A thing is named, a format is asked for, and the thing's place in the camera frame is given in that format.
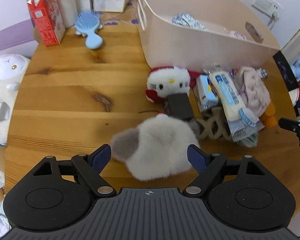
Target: purple floral tablecloth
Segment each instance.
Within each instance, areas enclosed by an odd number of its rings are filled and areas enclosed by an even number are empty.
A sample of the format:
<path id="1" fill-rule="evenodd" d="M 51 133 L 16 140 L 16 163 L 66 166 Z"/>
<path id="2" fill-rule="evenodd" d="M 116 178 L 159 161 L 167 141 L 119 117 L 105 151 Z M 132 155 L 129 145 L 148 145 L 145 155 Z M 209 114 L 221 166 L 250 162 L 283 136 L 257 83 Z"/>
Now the purple floral tablecloth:
<path id="1" fill-rule="evenodd" d="M 100 13 L 100 21 L 102 25 L 118 25 L 118 24 L 138 24 L 137 13 L 138 0 L 130 0 L 123 13 Z"/>

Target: white plush toy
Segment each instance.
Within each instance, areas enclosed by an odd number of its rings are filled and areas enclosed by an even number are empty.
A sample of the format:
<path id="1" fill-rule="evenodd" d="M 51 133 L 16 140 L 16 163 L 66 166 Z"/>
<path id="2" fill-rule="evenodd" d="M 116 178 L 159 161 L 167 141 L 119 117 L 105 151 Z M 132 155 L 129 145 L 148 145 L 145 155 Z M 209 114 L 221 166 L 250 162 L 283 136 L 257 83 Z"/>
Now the white plush toy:
<path id="1" fill-rule="evenodd" d="M 110 142 L 112 157 L 125 162 L 138 180 L 166 178 L 188 171 L 190 144 L 199 147 L 190 126 L 165 114 L 114 135 Z"/>
<path id="2" fill-rule="evenodd" d="M 187 93 L 195 85 L 198 72 L 179 67 L 153 68 L 148 76 L 146 97 L 153 103 L 162 103 L 173 94 Z"/>
<path id="3" fill-rule="evenodd" d="M 17 54 L 0 56 L 0 145 L 7 143 L 8 129 L 20 83 L 30 60 Z"/>

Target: orange bottle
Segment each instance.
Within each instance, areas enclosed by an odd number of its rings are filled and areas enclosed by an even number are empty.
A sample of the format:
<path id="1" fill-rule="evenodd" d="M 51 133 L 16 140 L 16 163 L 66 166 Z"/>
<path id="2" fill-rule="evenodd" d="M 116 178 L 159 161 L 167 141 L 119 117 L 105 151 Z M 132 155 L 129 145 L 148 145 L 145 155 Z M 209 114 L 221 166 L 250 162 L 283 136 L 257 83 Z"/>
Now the orange bottle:
<path id="1" fill-rule="evenodd" d="M 275 107 L 271 101 L 266 111 L 263 113 L 262 116 L 259 117 L 260 121 L 264 124 L 265 128 L 271 128 L 277 125 L 278 122 L 274 117 L 274 113 Z"/>

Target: plastic bag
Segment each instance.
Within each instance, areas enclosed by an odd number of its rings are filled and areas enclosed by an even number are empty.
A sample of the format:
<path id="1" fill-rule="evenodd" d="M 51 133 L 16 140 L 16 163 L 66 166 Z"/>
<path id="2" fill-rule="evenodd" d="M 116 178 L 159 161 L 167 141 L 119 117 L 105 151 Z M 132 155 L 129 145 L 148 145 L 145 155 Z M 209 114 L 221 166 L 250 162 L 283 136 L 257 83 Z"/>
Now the plastic bag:
<path id="1" fill-rule="evenodd" d="M 229 72 L 218 70 L 210 73 L 209 78 L 221 99 L 234 142 L 264 128 L 259 118 L 246 108 Z"/>

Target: basket handle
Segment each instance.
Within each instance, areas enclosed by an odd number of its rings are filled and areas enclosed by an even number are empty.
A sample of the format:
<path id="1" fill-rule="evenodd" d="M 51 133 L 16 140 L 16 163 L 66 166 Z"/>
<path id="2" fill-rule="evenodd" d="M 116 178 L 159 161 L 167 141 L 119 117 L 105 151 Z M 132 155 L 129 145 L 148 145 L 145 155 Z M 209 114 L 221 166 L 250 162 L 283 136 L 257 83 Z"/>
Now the basket handle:
<path id="1" fill-rule="evenodd" d="M 263 42 L 262 35 L 255 29 L 255 27 L 250 22 L 246 22 L 245 28 L 255 42 Z"/>
<path id="2" fill-rule="evenodd" d="M 145 10 L 141 4 L 141 0 L 138 0 L 138 16 L 139 16 L 141 28 L 143 31 L 145 31 L 147 28 L 147 18 L 146 18 Z"/>

